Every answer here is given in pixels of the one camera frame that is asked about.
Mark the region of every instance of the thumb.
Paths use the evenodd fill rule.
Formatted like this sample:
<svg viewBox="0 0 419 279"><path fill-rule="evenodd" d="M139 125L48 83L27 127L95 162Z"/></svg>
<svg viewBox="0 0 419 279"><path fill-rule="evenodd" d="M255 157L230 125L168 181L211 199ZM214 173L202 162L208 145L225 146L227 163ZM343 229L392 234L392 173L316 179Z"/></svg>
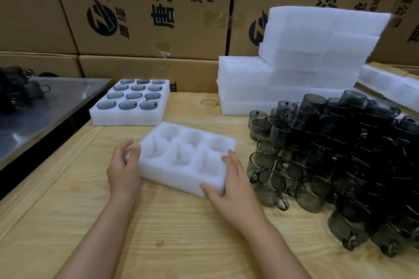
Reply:
<svg viewBox="0 0 419 279"><path fill-rule="evenodd" d="M132 148L127 161L127 168L134 169L138 166L139 156L141 155L141 145Z"/></svg>
<svg viewBox="0 0 419 279"><path fill-rule="evenodd" d="M219 196L215 190L212 188L211 185L207 184L207 183L201 183L199 185L199 187L201 188L201 190L203 191L205 197L207 198L207 200L214 205L215 207L219 207L219 205L221 204L221 196Z"/></svg>

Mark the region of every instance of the empty foam tray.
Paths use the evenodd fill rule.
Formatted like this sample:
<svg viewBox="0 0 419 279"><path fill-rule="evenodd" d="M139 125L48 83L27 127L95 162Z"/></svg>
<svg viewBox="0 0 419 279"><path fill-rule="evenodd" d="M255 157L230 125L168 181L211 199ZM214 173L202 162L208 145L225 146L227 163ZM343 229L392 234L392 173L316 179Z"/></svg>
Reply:
<svg viewBox="0 0 419 279"><path fill-rule="evenodd" d="M163 119L169 92L169 80L126 78L90 108L90 117L95 126L155 126Z"/></svg>
<svg viewBox="0 0 419 279"><path fill-rule="evenodd" d="M221 160L236 140L203 130L162 122L141 140L141 176L203 197L200 183L222 194L227 166Z"/></svg>

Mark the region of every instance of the hand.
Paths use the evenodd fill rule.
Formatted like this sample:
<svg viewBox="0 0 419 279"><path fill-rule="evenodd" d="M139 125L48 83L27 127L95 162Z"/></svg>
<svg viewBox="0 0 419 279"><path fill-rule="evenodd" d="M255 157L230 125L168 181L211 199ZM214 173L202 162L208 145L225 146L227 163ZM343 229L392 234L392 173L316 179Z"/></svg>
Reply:
<svg viewBox="0 0 419 279"><path fill-rule="evenodd" d="M140 171L138 160L141 154L141 146L128 148L133 143L132 139L126 140L116 146L112 159L106 171L109 180L109 188L112 198L123 198L135 200L140 187Z"/></svg>
<svg viewBox="0 0 419 279"><path fill-rule="evenodd" d="M200 187L212 206L243 236L269 224L238 156L228 150L229 156L221 159L227 164L227 181L224 196L219 196L209 185Z"/></svg>

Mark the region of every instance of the stainless steel surface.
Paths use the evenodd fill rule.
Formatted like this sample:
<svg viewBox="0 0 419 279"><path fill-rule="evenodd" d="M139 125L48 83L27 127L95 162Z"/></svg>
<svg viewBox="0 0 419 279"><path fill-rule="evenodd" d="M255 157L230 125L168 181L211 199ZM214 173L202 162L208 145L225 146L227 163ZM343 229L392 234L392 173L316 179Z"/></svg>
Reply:
<svg viewBox="0 0 419 279"><path fill-rule="evenodd" d="M0 115L0 170L84 106L112 81L104 78L32 77L51 91L45 99Z"/></svg>

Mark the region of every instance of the wooden tabletop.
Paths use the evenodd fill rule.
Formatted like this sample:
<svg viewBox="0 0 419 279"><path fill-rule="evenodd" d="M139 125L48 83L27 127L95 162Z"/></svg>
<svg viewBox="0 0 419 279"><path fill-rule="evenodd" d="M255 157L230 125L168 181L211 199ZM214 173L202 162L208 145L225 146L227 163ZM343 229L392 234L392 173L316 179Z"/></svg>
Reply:
<svg viewBox="0 0 419 279"><path fill-rule="evenodd" d="M217 94L171 93L164 121L237 139L244 166L256 147L247 117L221 116ZM113 148L125 139L141 140L152 128L87 123L4 198L0 277L53 277L108 200ZM417 278L419 250L390 259L369 241L349 252L328 229L332 207L313 214L289 201L287 212L265 212L314 278ZM206 199L144 183L116 278L257 277L246 242Z"/></svg>

